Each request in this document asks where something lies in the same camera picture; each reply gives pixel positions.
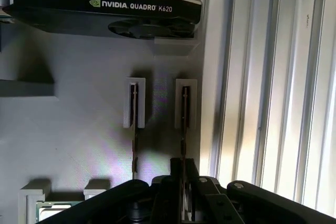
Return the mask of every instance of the nvidia logo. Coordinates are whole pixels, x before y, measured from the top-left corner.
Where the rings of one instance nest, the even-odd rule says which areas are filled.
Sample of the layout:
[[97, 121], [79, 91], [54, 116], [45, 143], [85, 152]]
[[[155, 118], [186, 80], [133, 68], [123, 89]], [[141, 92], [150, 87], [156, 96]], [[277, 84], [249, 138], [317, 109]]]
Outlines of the nvidia logo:
[[93, 7], [100, 7], [100, 0], [90, 0], [89, 3]]

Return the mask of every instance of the screw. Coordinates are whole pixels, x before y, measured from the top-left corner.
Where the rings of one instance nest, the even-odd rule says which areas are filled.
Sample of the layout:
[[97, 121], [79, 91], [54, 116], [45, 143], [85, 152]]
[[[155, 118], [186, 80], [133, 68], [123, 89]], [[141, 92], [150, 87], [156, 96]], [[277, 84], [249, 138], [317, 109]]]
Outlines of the screw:
[[205, 183], [205, 182], [207, 182], [208, 180], [206, 179], [206, 178], [200, 178], [200, 182], [202, 182], [202, 183]]
[[244, 187], [241, 183], [234, 183], [234, 186], [238, 189], [242, 189]]

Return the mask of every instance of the graphics card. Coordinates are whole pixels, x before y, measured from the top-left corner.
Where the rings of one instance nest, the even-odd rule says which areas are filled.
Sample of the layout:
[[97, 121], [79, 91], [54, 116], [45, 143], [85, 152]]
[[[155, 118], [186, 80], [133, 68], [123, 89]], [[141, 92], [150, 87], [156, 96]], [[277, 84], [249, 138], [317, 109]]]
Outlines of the graphics card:
[[200, 0], [10, 0], [3, 11], [51, 33], [192, 38]]

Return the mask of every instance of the metal grille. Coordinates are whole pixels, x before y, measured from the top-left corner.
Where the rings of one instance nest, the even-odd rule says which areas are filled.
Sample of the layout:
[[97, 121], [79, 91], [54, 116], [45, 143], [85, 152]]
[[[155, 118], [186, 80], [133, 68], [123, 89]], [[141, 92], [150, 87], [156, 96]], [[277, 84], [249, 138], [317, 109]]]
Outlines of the metal grille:
[[201, 173], [208, 164], [223, 185], [245, 180], [336, 216], [336, 0], [223, 2], [219, 116], [206, 145], [202, 115]]

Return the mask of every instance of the gray wall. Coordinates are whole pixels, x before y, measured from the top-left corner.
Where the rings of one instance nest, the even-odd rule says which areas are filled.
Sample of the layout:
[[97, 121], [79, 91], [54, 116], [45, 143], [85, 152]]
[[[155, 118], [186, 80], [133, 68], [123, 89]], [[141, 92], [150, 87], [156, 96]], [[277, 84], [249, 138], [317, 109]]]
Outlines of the gray wall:
[[152, 41], [48, 34], [2, 27], [0, 79], [16, 79], [45, 61], [59, 101], [0, 99], [0, 215], [17, 222], [17, 194], [31, 179], [54, 191], [81, 191], [92, 178], [112, 186], [131, 179], [131, 132], [122, 128], [123, 83], [146, 77], [146, 128], [139, 135], [140, 179], [169, 173], [179, 156], [174, 129], [175, 78], [198, 80], [197, 130], [188, 156], [199, 163], [201, 46], [188, 58], [155, 58]]

